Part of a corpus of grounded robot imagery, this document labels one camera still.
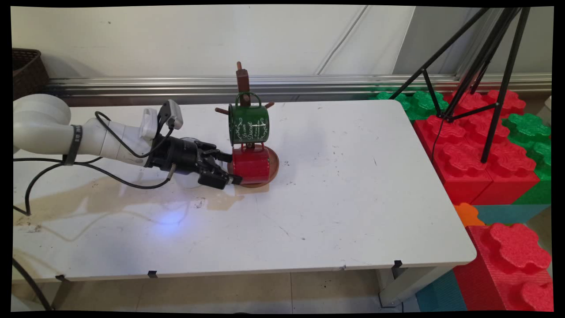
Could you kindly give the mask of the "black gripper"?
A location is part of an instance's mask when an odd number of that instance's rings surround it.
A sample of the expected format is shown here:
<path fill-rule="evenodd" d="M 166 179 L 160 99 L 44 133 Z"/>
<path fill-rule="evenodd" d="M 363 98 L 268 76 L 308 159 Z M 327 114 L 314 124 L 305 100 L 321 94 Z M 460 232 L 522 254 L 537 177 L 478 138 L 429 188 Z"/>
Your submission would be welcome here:
<path fill-rule="evenodd" d="M 202 158 L 213 158 L 225 163 L 232 163 L 232 154 L 224 153 L 211 143 L 194 138 L 176 138 L 157 135 L 153 146 L 156 148 L 147 157 L 146 168 L 157 167 L 161 171 L 171 171 L 175 165 L 175 173 L 188 175 L 199 174 L 198 184 L 214 189 L 224 189 L 228 184 L 240 185 L 243 178 L 230 174 L 223 169 L 207 169 Z"/>

